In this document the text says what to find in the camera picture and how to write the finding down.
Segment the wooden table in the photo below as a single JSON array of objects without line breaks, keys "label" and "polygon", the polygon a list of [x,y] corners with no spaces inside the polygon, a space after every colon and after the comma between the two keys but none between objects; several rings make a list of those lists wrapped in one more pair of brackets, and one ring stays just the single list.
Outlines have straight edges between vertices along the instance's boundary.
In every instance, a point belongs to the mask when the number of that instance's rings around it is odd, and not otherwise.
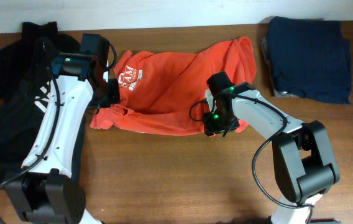
[{"label": "wooden table", "polygon": [[[353,91],[351,105],[271,98],[259,48],[267,25],[85,32],[103,35],[119,55],[127,49],[200,52],[216,42],[248,36],[258,66],[254,85],[263,96],[296,118],[318,119],[327,127],[341,181],[316,204],[314,218],[353,223]],[[353,82],[353,22],[343,22],[342,32],[351,40]],[[66,33],[81,40],[84,32]],[[0,34],[0,48],[20,36]],[[268,217],[276,208],[252,178],[252,156],[263,139],[251,127],[226,138],[207,138],[204,134],[173,137],[117,128],[97,130],[88,125],[80,180],[88,197],[87,209],[106,223],[226,223]],[[279,198],[272,161],[268,147],[257,170],[264,187]],[[20,223],[4,192],[0,193],[0,211],[8,223]]]}]

